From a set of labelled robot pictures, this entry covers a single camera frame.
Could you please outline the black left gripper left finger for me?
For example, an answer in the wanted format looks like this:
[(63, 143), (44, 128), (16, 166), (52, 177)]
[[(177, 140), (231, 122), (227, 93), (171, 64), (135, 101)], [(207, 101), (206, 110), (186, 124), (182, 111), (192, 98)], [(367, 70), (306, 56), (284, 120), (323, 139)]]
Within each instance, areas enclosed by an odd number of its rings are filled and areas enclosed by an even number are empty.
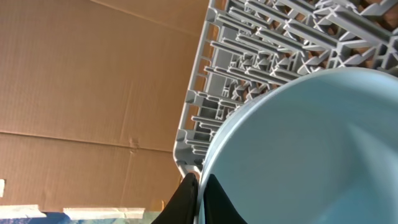
[(188, 173), (172, 198), (152, 224), (193, 224), (198, 196), (198, 181)]

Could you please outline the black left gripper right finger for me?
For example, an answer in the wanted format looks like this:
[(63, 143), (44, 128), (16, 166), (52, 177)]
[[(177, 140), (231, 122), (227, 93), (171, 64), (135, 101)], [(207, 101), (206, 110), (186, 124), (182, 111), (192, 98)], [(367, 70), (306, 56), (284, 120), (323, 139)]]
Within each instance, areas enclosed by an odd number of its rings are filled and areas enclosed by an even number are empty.
[(203, 203), (206, 224), (247, 224), (214, 174), (209, 176), (203, 194)]

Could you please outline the light blue bowl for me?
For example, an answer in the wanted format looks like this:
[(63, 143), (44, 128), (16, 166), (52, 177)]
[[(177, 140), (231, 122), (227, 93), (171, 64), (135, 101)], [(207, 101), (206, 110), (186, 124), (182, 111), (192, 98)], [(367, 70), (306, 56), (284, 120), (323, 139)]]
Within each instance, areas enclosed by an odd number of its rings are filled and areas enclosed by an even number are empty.
[(217, 130), (211, 176), (247, 223), (396, 223), (397, 78), (335, 68), (258, 96)]

